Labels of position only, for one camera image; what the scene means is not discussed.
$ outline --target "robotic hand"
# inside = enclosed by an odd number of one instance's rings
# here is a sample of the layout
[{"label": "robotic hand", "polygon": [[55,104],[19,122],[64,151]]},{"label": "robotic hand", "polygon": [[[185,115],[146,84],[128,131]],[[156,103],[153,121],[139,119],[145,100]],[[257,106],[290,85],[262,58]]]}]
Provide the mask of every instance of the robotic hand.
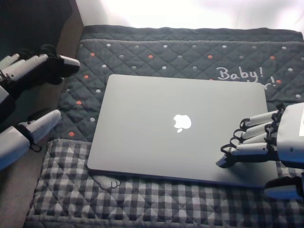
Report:
[{"label": "robotic hand", "polygon": [[[48,82],[58,85],[63,78],[79,70],[76,59],[59,56],[50,45],[38,53],[22,50],[0,61],[0,123],[15,109],[15,100],[27,89]],[[28,122],[9,127],[0,133],[0,170],[19,159],[29,149],[39,152],[36,143],[61,119],[54,110]]]},{"label": "robotic hand", "polygon": [[[240,123],[230,143],[221,147],[225,154],[216,164],[221,168],[236,162],[280,161],[286,167],[304,168],[304,103],[252,116]],[[302,177],[282,177],[269,181],[264,193],[277,199],[304,198]]]}]

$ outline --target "quilted mat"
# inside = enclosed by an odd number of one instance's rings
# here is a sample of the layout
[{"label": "quilted mat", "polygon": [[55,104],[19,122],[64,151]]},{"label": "quilted mat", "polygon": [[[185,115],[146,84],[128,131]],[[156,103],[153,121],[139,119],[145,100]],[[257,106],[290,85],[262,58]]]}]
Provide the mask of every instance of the quilted mat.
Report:
[{"label": "quilted mat", "polygon": [[[266,28],[150,29],[85,27],[80,70],[59,101],[25,227],[302,227],[300,201],[259,190],[189,182],[91,175],[86,167],[111,74],[256,82],[267,106],[303,102],[301,33]],[[302,170],[277,163],[278,174]]]}]

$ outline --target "laptop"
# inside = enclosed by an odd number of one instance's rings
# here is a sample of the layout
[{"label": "laptop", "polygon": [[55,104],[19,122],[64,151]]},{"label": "laptop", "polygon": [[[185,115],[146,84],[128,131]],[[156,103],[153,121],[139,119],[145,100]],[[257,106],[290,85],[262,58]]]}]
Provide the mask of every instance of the laptop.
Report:
[{"label": "laptop", "polygon": [[266,113],[259,83],[111,75],[87,166],[100,174],[263,187],[276,163],[237,163],[223,156],[244,118]]}]

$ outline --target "embroidered paw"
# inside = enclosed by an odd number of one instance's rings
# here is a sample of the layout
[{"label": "embroidered paw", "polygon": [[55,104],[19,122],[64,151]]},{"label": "embroidered paw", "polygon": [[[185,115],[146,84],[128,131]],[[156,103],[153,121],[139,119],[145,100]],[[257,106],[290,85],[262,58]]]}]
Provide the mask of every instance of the embroidered paw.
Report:
[{"label": "embroidered paw", "polygon": [[116,189],[120,185],[120,181],[115,178],[100,175],[93,175],[92,178],[103,190]]}]

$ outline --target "polka dot fabric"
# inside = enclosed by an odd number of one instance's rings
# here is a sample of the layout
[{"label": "polka dot fabric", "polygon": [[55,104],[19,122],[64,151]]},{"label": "polka dot fabric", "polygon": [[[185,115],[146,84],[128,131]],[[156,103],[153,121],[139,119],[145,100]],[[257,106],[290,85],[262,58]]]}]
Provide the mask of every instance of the polka dot fabric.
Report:
[{"label": "polka dot fabric", "polygon": [[[83,46],[77,53],[81,67],[78,73],[66,80],[59,101],[62,121],[52,131],[52,139],[92,142],[105,87],[111,74],[204,79],[210,84],[217,81],[256,81],[264,86],[269,111],[275,109],[276,101],[304,101],[304,45],[302,35],[296,32],[265,28],[253,31],[169,28],[119,30],[110,26],[92,26],[84,29],[81,44]],[[283,168],[278,168],[278,172],[279,176],[292,173]],[[143,195],[138,198],[130,195],[125,198],[126,191],[133,190],[133,187],[122,183],[118,189],[99,194],[102,199],[108,197],[108,201],[103,201],[103,206],[99,208],[99,215],[112,212],[103,217],[104,222],[116,224],[120,219],[119,222],[126,222],[130,226],[134,225],[134,221],[137,226],[149,226],[154,221],[155,226],[161,226],[158,223],[161,221],[168,227],[180,223],[180,227],[189,228],[196,227],[197,224],[206,227],[301,227],[304,222],[302,203],[269,200],[256,190],[203,186],[200,191],[196,191],[196,184],[175,185],[168,182],[162,187],[169,186],[170,191],[178,197],[169,191],[169,195],[166,192],[164,198],[164,188],[157,188],[156,193],[153,192],[159,183],[151,180],[139,182],[141,183],[144,185],[140,185],[140,189],[143,186],[151,189],[152,186],[152,193],[143,191]],[[137,193],[138,187],[130,192],[131,196]],[[115,197],[122,199],[119,204]],[[171,216],[162,217],[161,210],[164,207],[158,208],[158,204],[145,201],[153,197],[159,202],[165,202],[165,208]],[[127,210],[128,201],[124,199],[138,199],[141,203],[135,201],[136,210]],[[250,212],[246,216],[243,212],[248,211],[248,205]],[[84,222],[90,210],[91,208],[84,208],[87,213],[82,213],[81,210],[77,212],[77,221]]]}]

